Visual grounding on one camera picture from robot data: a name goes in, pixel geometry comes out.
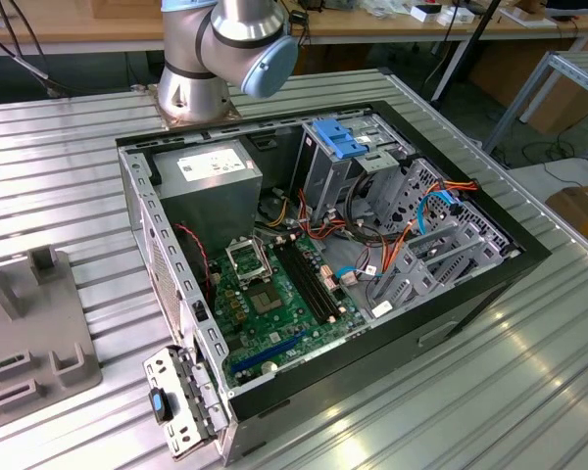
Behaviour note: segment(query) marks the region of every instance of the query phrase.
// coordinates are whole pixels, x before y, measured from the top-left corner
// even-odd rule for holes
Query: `green motherboard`
[[[223,365],[230,387],[244,384],[306,353],[322,348],[366,323],[353,300],[342,289],[333,288],[331,292],[329,287],[325,287],[320,272],[324,263],[312,242],[304,237],[292,245],[302,256],[296,255],[300,259],[304,258],[309,268],[308,270],[304,266],[305,272],[313,273],[319,281],[318,284],[313,284],[316,288],[321,284],[324,289],[321,297],[329,295],[339,314],[330,315],[326,321],[319,319],[319,307],[309,305],[299,293],[288,275],[288,269],[282,264],[283,258],[278,256],[278,247],[264,247],[272,269],[270,282],[257,280],[246,290],[240,288],[227,255],[213,259],[212,266],[219,271],[216,323],[230,351]],[[246,257],[249,253],[244,255],[253,267],[257,267],[255,258]],[[242,265],[246,260],[236,258],[235,261],[238,263],[238,272],[252,270],[249,266]],[[307,296],[307,301],[313,303],[315,300]]]

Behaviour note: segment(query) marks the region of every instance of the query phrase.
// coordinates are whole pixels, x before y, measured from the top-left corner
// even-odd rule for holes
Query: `cardboard box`
[[[588,240],[588,186],[564,188],[547,200],[547,206]]]
[[[94,18],[161,18],[161,0],[88,0]]]

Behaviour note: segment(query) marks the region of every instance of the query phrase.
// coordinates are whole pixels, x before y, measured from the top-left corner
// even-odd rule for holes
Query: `metal frame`
[[[503,139],[503,136],[506,134],[509,127],[513,124],[520,108],[529,99],[537,85],[542,82],[550,69],[553,69],[556,72],[551,75],[545,86],[543,86],[538,92],[536,98],[529,105],[529,108],[521,120],[529,120],[533,111],[535,111],[546,98],[549,91],[551,91],[551,87],[555,84],[554,81],[552,82],[552,78],[556,76],[556,73],[560,73],[570,78],[588,91],[588,70],[575,63],[575,60],[579,61],[581,58],[588,58],[588,52],[565,53],[565,55],[560,52],[548,52],[545,54],[542,60],[538,63],[536,69],[529,78],[527,78],[527,81],[510,104],[508,110],[503,114],[494,130],[483,144],[483,150],[487,153],[492,153],[495,147]]]
[[[586,240],[394,76],[296,76],[269,100],[232,95],[246,118],[386,100],[553,252],[462,333],[240,467],[588,468]],[[0,226],[11,235],[0,261],[60,244],[104,365],[98,387],[1,428],[1,467],[174,466],[141,366],[171,338],[130,234],[114,150],[116,136],[162,125],[141,93],[0,106]],[[192,464],[218,458],[205,446]]]

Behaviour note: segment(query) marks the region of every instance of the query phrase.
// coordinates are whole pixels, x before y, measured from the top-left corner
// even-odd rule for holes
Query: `metal bracket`
[[[206,364],[188,351],[164,348],[144,362],[150,402],[174,460],[216,438],[228,418]]]

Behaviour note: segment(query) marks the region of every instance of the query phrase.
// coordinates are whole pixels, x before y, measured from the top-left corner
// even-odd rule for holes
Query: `slotted aluminum surface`
[[[551,57],[550,64],[588,90],[588,52],[559,52]]]
[[[244,117],[386,100],[554,254],[451,341],[229,468],[588,468],[588,247],[392,76],[298,76],[269,100],[232,97]],[[207,446],[174,464],[146,398],[141,362],[170,337],[128,228],[114,137],[160,126],[133,93],[0,106],[0,260],[46,243],[70,254],[104,377],[0,428],[0,468],[215,458]]]

